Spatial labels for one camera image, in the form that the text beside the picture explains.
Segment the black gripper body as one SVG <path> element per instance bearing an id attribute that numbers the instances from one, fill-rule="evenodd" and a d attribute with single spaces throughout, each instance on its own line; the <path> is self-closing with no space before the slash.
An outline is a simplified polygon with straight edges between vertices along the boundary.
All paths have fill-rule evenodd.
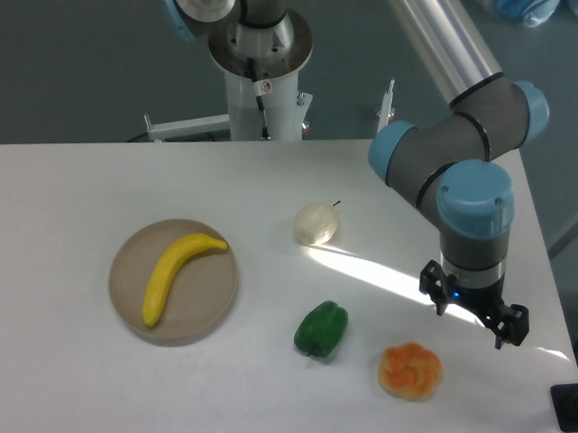
<path id="1" fill-rule="evenodd" d="M 497 323 L 503 305 L 505 269 L 494 266 L 484 271 L 466 271 L 452 264 L 439 265 L 440 293 L 435 304 L 438 316 L 449 305 L 472 313 L 482 323 Z"/>

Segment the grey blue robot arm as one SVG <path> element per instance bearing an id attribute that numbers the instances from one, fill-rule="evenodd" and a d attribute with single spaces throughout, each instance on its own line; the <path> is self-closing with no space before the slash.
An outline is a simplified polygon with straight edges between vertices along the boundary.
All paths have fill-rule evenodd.
<path id="1" fill-rule="evenodd" d="M 288 0 L 161 1 L 180 37 L 207 37 L 228 116 L 150 127 L 151 139 L 222 126 L 234 141 L 301 140 L 311 98 L 297 81 L 313 42 Z M 387 1 L 451 114 L 422 130 L 390 121 L 384 100 L 369 166 L 438 229 L 440 259 L 420 273 L 437 312 L 460 306 L 498 345 L 521 345 L 529 313 L 502 297 L 513 183 L 496 159 L 544 131 L 548 101 L 533 84 L 507 79 L 459 0 Z"/>

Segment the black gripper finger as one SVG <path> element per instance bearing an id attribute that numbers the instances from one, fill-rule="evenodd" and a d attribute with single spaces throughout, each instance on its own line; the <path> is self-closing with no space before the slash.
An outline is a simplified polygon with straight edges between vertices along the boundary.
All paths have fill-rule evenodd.
<path id="1" fill-rule="evenodd" d="M 456 277 L 453 274 L 446 274 L 434 259 L 431 259 L 420 272 L 419 284 L 420 292 L 429 295 L 439 317 L 457 298 Z"/>
<path id="2" fill-rule="evenodd" d="M 519 304 L 498 305 L 487 314 L 486 328 L 494 334 L 495 349 L 506 344 L 519 347 L 528 335 L 529 310 Z"/>

